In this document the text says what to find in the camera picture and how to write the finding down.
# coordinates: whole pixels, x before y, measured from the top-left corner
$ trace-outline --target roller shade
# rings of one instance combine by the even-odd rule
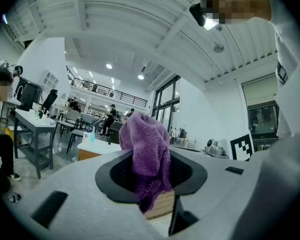
[[[278,92],[276,75],[266,76],[242,84],[247,106],[273,101]]]

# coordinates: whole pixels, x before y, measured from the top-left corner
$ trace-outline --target gray plastic surface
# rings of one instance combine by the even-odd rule
[[[200,236],[203,239],[209,236],[209,239],[226,239],[255,186],[262,152],[255,153],[250,162],[246,162],[172,149],[203,165],[208,177],[195,194],[181,197],[184,209],[201,220],[171,238],[197,239]],[[113,152],[60,169],[25,196],[18,208],[30,216],[46,197],[58,190],[67,193],[68,198],[50,224],[49,231],[55,237],[69,240],[163,239],[147,222],[136,204],[115,203],[96,185],[95,174],[98,168],[125,153]],[[242,168],[244,172],[239,175],[225,171],[229,166]]]

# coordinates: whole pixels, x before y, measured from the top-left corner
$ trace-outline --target balcony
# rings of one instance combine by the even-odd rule
[[[123,101],[123,102],[129,103],[129,104],[132,104],[132,105],[137,105],[137,106],[143,107],[143,108],[145,108],[147,105],[147,100],[145,100],[143,98],[132,96],[132,95],[129,95],[122,91],[113,90],[111,88],[102,86],[100,84],[95,84],[93,82],[81,80],[78,78],[74,78],[70,82],[70,85],[77,87],[77,88],[82,88],[82,89],[94,92],[99,95],[104,95],[104,96],[114,99],[114,100]]]

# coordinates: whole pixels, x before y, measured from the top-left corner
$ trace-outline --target purple cloth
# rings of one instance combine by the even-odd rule
[[[153,208],[162,192],[172,189],[169,182],[170,136],[160,122],[134,113],[121,127],[119,141],[122,150],[133,149],[135,193],[139,196],[139,208],[145,213]]]

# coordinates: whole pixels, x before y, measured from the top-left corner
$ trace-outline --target black mesh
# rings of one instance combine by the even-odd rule
[[[171,157],[171,164],[170,164],[170,184],[174,188],[181,183],[184,183],[188,180],[192,175],[192,168],[187,165],[186,163],[180,161],[179,159],[175,158],[174,156]]]
[[[117,163],[110,170],[111,179],[120,187],[134,192],[134,174],[132,173],[132,155]]]

